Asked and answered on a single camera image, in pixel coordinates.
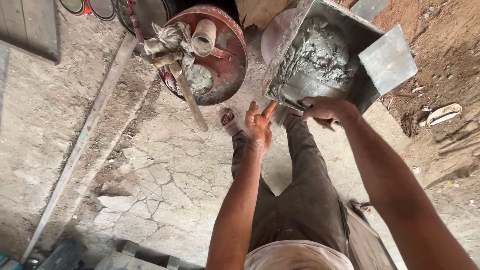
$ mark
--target person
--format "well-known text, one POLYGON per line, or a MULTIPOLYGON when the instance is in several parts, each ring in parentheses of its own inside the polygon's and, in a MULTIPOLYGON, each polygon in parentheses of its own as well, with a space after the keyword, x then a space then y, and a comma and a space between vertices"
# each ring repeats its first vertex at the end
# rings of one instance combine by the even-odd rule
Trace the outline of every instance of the person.
POLYGON ((284 115, 292 183, 274 196, 261 176, 270 147, 274 101, 259 113, 252 101, 244 130, 232 110, 221 118, 232 136, 233 183, 212 232, 206 270, 351 270, 339 203, 306 120, 335 119, 345 129, 371 204, 387 224, 410 270, 477 270, 395 151, 344 100, 308 97, 303 114, 284 115))

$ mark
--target slipper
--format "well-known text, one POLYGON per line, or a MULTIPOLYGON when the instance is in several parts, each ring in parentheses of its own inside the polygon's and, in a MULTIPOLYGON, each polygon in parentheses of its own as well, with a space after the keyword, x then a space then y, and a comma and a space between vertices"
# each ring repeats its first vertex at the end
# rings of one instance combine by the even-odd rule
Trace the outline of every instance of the slipper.
POLYGON ((282 119, 280 119, 280 123, 279 123, 279 124, 280 124, 280 126, 282 127, 282 129, 287 129, 287 128, 283 125, 283 122, 285 122, 285 119, 287 118, 287 116, 288 116, 289 114, 295 114, 295 115, 298 115, 298 116, 301 117, 301 116, 303 115, 303 112, 288 107, 288 108, 285 110, 285 112, 283 113, 282 119))
POLYGON ((225 125, 222 124, 222 127, 229 136, 233 136, 242 130, 241 118, 236 111, 226 108, 220 113, 220 123, 222 123, 226 114, 229 114, 230 118, 233 117, 233 119, 230 119, 225 125))

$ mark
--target dark pants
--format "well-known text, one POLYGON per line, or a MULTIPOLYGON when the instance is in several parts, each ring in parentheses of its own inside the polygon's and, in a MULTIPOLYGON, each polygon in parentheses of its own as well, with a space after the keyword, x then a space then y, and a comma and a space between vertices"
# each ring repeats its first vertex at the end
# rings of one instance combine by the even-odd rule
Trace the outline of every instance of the dark pants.
MULTIPOLYGON (((292 183, 275 196, 260 176, 248 252, 280 240, 310 240, 348 257, 346 211, 330 182, 307 122, 290 114, 285 126, 293 167, 292 183)), ((234 135, 232 142, 235 178, 247 142, 245 132, 234 135)))

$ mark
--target dirty rag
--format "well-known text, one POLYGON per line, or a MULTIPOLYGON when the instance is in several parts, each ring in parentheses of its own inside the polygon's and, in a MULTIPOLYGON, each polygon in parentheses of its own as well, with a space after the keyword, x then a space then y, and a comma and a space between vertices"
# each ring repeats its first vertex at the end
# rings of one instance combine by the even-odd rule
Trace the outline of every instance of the dirty rag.
MULTIPOLYGON (((140 54, 142 59, 149 64, 153 64, 153 58, 161 57, 180 49, 183 53, 180 65, 183 75, 187 80, 191 79, 192 66, 195 58, 192 56, 193 47, 190 25, 183 22, 176 22, 166 27, 160 27, 152 23, 152 27, 156 36, 145 40, 144 49, 140 54)), ((166 68, 167 67, 161 67, 160 71, 164 73, 166 68)), ((181 94, 181 91, 177 87, 174 88, 181 94)))

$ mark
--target shirt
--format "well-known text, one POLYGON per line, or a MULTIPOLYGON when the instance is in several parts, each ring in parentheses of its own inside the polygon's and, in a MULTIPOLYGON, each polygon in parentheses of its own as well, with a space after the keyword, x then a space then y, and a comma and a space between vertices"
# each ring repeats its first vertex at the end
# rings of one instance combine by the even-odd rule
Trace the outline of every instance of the shirt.
POLYGON ((245 259, 244 270, 353 270, 347 256, 308 240, 263 245, 245 259))

